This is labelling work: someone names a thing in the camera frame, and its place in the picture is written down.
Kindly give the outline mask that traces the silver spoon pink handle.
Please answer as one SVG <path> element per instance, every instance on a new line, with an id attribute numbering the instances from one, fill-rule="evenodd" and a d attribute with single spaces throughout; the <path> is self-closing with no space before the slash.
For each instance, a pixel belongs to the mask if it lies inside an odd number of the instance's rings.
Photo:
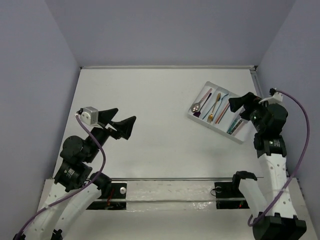
<path id="1" fill-rule="evenodd" d="M 208 98 L 208 96 L 211 94 L 212 92 L 212 88 L 210 88 L 206 94 L 198 101 L 192 104 L 192 106 L 190 107 L 190 110 L 192 113 L 198 112 L 200 110 L 201 104 L 204 100 L 206 100 Z"/>

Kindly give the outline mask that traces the gold fork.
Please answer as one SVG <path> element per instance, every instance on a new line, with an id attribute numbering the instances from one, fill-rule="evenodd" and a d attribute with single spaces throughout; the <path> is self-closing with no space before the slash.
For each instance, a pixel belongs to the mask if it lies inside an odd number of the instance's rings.
<path id="1" fill-rule="evenodd" d="M 214 102 L 214 104 L 213 104 L 213 106 L 212 106 L 212 111 L 211 111 L 210 115 L 209 115 L 208 118 L 207 118 L 207 122 L 208 122 L 209 124 L 213 121 L 214 111 L 215 111 L 216 105 L 217 105 L 217 103 L 220 101 L 220 99 L 221 99 L 221 93 L 219 92 L 219 93 L 217 94 L 216 100 L 215 100 L 215 102 Z"/>

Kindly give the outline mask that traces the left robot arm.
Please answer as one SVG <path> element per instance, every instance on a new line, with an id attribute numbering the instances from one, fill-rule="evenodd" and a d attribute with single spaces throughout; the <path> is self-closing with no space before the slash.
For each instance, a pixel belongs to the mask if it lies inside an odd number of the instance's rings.
<path id="1" fill-rule="evenodd" d="M 108 138 L 128 140 L 137 119 L 131 116 L 115 122 L 118 111 L 89 106 L 75 113 L 88 136 L 82 139 L 72 135 L 64 140 L 62 163 L 49 194 L 41 209 L 15 234 L 15 240 L 63 240 L 95 200 L 113 196 L 112 179 L 103 173 L 107 161 L 103 145 Z"/>

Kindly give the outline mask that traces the silver knife teal handle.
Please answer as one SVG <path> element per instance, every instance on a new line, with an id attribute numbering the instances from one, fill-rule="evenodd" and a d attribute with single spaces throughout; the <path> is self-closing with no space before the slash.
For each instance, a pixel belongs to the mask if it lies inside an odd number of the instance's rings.
<path id="1" fill-rule="evenodd" d="M 232 135 L 236 129 L 240 126 L 240 124 L 242 123 L 243 121 L 240 119 L 229 131 L 228 131 L 228 134 L 229 135 Z"/>

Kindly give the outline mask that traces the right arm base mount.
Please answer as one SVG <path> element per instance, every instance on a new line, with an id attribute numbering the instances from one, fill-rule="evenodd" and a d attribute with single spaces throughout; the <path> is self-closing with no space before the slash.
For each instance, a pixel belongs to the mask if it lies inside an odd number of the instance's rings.
<path id="1" fill-rule="evenodd" d="M 212 192 L 218 210 L 249 209 L 248 203 L 239 190 L 234 190 L 232 182 L 215 182 Z"/>

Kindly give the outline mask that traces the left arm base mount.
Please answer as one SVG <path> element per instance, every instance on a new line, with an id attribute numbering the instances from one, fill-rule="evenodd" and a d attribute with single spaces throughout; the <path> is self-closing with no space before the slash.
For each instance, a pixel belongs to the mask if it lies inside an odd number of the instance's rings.
<path id="1" fill-rule="evenodd" d="M 127 209 L 127 182 L 113 181 L 107 193 L 91 203 L 87 210 L 119 211 Z"/>

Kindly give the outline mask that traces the blue chopstick diagonal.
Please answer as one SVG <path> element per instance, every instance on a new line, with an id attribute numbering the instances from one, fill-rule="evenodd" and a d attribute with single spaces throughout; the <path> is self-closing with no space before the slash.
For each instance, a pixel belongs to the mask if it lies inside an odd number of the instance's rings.
<path id="1" fill-rule="evenodd" d="M 220 122 L 221 122 L 221 120 L 222 120 L 222 118 L 225 116 L 225 114 L 226 114 L 226 112 L 227 112 L 227 110 L 228 110 L 228 108 L 230 107 L 230 104 L 228 103 L 225 107 L 224 107 L 224 109 L 223 109 L 223 111 L 221 112 L 221 114 L 219 115 L 219 117 L 217 118 L 217 120 L 216 120 L 216 124 L 219 124 Z"/>

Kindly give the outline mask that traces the orange chopstick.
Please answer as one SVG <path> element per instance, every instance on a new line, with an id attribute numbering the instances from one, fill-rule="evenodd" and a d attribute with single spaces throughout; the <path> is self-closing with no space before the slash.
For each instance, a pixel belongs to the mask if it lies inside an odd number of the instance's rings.
<path id="1" fill-rule="evenodd" d="M 221 111 L 221 113 L 219 114 L 218 118 L 216 119 L 215 124 L 218 124 L 218 123 L 221 121 L 221 119 L 222 119 L 223 116 L 225 115 L 226 111 L 228 110 L 229 106 L 230 106 L 230 104 L 227 103 L 226 106 L 224 107 L 224 109 L 223 109 L 223 110 Z"/>

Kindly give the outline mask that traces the purple spoon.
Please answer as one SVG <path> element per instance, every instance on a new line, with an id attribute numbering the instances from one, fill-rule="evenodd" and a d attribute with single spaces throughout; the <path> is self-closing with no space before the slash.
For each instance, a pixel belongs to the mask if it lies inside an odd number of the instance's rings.
<path id="1" fill-rule="evenodd" d="M 193 113 L 193 116 L 195 116 L 195 117 L 198 118 L 198 117 L 201 115 L 201 110 L 202 110 L 203 107 L 206 105 L 206 103 L 207 103 L 207 101 L 209 100 L 209 98 L 211 97 L 211 95 L 212 95 L 212 93 L 210 93 L 210 94 L 208 95 L 208 97 L 206 98 L 204 104 L 201 106 L 201 108 L 200 108 L 197 112 L 194 112 L 194 113 Z"/>

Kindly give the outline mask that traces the blue fork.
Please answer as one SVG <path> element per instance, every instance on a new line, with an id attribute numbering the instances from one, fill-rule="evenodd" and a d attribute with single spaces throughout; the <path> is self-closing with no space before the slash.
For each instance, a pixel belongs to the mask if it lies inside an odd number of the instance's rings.
<path id="1" fill-rule="evenodd" d="M 221 105 L 222 105 L 222 103 L 223 103 L 223 101 L 224 101 L 224 98 L 227 97 L 228 95 L 229 95 L 229 93 L 225 94 L 225 95 L 220 99 L 220 101 L 219 101 L 219 106 L 218 106 L 215 114 L 213 115 L 213 119 L 216 117 L 216 115 L 217 115 L 217 113 L 218 113 L 218 111 L 219 111 L 219 109 L 220 109 L 220 107 L 221 107 Z"/>
<path id="2" fill-rule="evenodd" d="M 206 118 L 206 116 L 212 111 L 212 109 L 214 108 L 214 106 L 216 105 L 216 101 L 214 102 L 214 104 L 208 109 L 208 111 L 206 112 L 206 114 L 202 117 L 202 120 L 204 120 Z"/>

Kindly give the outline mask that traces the silver knife pink handle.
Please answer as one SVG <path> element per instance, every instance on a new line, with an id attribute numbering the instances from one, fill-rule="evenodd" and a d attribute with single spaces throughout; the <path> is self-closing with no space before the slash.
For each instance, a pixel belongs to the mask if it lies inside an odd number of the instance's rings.
<path id="1" fill-rule="evenodd" d="M 234 130 L 232 136 L 236 136 L 246 125 L 247 125 L 248 121 L 242 121 L 237 128 Z"/>

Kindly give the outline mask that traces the silver knife dark handle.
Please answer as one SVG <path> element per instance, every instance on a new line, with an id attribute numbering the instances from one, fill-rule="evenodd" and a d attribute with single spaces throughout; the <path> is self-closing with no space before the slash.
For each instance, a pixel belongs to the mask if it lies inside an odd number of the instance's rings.
<path id="1" fill-rule="evenodd" d="M 231 125 L 229 126 L 227 133 L 229 134 L 231 132 L 231 130 L 234 128 L 234 126 L 236 125 L 237 121 L 239 120 L 238 117 L 236 117 L 233 122 L 231 123 Z"/>

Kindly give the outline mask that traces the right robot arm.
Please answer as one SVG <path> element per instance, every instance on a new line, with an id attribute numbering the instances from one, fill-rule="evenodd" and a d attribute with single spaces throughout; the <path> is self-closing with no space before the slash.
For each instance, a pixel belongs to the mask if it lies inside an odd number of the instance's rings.
<path id="1" fill-rule="evenodd" d="M 287 176 L 287 149 L 281 135 L 288 117 L 282 105 L 285 93 L 272 88 L 269 94 L 262 99 L 248 92 L 228 100 L 230 111 L 241 110 L 240 119 L 250 121 L 256 130 L 253 145 L 267 186 L 263 193 L 254 173 L 237 171 L 230 190 L 244 196 L 251 210 L 247 224 L 256 240 L 298 240 L 307 224 L 298 218 L 289 191 L 293 177 Z"/>

